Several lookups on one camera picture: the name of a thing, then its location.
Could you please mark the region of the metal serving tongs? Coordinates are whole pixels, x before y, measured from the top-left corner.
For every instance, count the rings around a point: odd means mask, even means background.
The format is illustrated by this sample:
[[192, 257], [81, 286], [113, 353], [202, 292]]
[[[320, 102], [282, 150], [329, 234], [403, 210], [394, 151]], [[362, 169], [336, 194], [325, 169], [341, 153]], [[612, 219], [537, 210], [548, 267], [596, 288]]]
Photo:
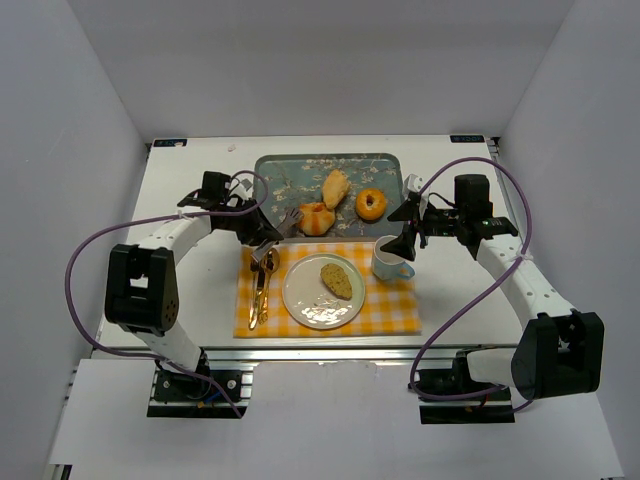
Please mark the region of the metal serving tongs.
[[[285, 216], [282, 222], [276, 227], [276, 230], [281, 235], [281, 240], [288, 237], [291, 233], [292, 229], [300, 222], [303, 218], [303, 213], [298, 207], [290, 208], [285, 211]], [[257, 249], [255, 249], [251, 258], [260, 263], [264, 257], [264, 255], [278, 243], [278, 240], [265, 240], [263, 241]]]

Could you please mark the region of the brown seeded bread slice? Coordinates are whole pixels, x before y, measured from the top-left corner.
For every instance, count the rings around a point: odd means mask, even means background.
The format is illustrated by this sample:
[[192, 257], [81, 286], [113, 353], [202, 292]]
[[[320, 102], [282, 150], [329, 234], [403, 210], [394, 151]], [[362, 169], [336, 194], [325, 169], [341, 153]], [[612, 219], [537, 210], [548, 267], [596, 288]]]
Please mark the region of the brown seeded bread slice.
[[323, 284], [338, 298], [350, 300], [353, 289], [346, 271], [338, 264], [327, 263], [320, 270]]

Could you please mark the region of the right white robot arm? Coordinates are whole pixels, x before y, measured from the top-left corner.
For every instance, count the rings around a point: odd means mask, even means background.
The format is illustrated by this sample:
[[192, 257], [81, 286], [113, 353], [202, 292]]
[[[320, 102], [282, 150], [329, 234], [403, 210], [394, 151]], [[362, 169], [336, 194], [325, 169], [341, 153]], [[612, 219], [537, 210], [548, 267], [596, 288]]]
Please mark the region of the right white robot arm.
[[516, 227], [493, 213], [487, 177], [456, 176], [454, 200], [443, 208], [429, 201], [422, 185], [417, 175], [405, 179], [405, 199], [388, 217], [403, 228], [382, 251], [414, 260], [416, 250], [429, 238], [456, 239], [498, 281], [522, 326], [514, 348], [457, 352], [448, 380], [423, 388], [423, 396], [465, 395], [493, 386], [512, 387], [527, 400], [596, 391], [604, 344], [602, 320], [565, 300], [524, 253]]

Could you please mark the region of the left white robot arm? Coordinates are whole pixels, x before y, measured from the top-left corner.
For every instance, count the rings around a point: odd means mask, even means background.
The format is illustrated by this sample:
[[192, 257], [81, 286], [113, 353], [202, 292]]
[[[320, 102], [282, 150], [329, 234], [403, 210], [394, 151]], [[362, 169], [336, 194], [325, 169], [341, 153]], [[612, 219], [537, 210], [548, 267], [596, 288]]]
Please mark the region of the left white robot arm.
[[253, 198], [236, 175], [206, 171], [201, 187], [177, 203], [177, 213], [162, 218], [162, 226], [134, 244], [118, 244], [110, 252], [104, 315], [106, 320], [143, 341], [171, 369], [196, 372], [203, 351], [179, 324], [176, 267], [187, 253], [216, 230], [236, 234], [246, 246], [279, 241], [283, 235], [261, 210], [267, 200]]

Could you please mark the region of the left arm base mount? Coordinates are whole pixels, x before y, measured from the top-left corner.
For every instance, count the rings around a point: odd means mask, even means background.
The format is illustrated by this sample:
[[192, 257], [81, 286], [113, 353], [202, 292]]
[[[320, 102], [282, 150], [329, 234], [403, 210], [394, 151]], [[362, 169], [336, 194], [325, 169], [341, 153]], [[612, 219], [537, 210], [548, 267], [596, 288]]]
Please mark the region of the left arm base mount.
[[211, 377], [230, 398], [208, 382], [156, 366], [149, 401], [149, 418], [238, 419], [249, 405], [255, 364], [211, 361]]

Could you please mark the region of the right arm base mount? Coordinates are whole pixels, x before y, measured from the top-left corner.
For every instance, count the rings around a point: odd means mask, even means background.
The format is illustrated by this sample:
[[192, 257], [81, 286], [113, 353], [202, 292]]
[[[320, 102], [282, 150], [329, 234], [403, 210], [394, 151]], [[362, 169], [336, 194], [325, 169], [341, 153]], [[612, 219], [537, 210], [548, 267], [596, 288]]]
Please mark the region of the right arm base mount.
[[446, 368], [418, 368], [408, 389], [419, 399], [422, 425], [510, 424], [515, 413], [508, 388], [471, 379], [461, 350]]

